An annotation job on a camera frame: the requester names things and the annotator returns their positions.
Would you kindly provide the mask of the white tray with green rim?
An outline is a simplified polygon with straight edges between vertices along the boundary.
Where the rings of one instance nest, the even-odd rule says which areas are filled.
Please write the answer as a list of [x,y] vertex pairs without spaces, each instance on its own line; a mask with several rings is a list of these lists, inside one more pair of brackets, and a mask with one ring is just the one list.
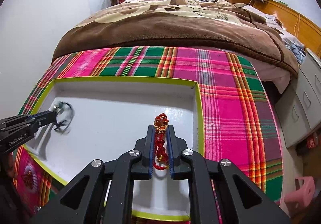
[[195,81],[157,77],[73,77],[53,80],[33,113],[66,102],[73,118],[64,132],[40,128],[25,144],[52,177],[68,184],[92,160],[108,162],[133,149],[164,113],[187,146],[203,152],[200,86]]

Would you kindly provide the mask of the pink green plaid tablecloth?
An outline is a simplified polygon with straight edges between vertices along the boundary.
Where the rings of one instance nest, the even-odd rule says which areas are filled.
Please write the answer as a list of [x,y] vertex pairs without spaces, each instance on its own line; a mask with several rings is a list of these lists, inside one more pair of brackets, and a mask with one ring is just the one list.
[[272,201],[280,202],[280,136],[262,82],[246,58],[218,49],[164,46],[67,54],[53,61],[20,112],[31,114],[55,79],[96,76],[164,77],[196,82],[203,115],[200,147],[205,158],[231,160]]

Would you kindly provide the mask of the pink plastic stool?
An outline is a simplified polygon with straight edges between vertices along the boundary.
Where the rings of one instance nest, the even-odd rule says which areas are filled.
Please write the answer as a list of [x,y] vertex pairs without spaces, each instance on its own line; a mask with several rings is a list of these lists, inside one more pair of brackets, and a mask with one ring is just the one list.
[[313,199],[316,189],[312,176],[297,177],[295,182],[299,184],[299,188],[287,193],[284,197],[284,202],[290,215],[295,215],[307,208]]

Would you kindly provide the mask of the red can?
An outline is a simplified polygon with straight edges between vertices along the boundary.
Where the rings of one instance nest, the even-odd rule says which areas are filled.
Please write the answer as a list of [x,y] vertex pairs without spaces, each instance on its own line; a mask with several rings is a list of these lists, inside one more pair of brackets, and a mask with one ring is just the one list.
[[319,145],[319,137],[318,135],[315,134],[311,134],[308,138],[307,138],[307,148],[309,150],[316,148]]

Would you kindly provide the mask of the white drawer cabinet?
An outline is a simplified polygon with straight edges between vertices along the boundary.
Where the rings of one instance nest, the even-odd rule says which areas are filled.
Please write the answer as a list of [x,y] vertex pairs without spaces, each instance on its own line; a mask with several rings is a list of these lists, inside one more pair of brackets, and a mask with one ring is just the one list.
[[320,58],[307,49],[297,79],[292,79],[275,105],[287,148],[320,127]]

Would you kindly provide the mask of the brown plush blanket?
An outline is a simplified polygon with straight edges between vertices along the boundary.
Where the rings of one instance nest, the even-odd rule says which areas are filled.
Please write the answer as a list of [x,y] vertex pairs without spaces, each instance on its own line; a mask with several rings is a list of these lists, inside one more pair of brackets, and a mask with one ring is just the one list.
[[69,30],[53,58],[125,46],[210,47],[230,50],[299,73],[295,55],[265,18],[219,0],[126,0]]

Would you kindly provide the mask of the wooden headboard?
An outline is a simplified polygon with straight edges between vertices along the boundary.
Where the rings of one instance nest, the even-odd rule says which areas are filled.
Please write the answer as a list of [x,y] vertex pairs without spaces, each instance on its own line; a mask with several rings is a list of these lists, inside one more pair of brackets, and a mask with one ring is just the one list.
[[296,36],[301,43],[320,58],[321,30],[318,25],[299,12],[274,0],[266,0],[265,2],[254,0],[251,5],[265,14],[276,16],[286,31]]

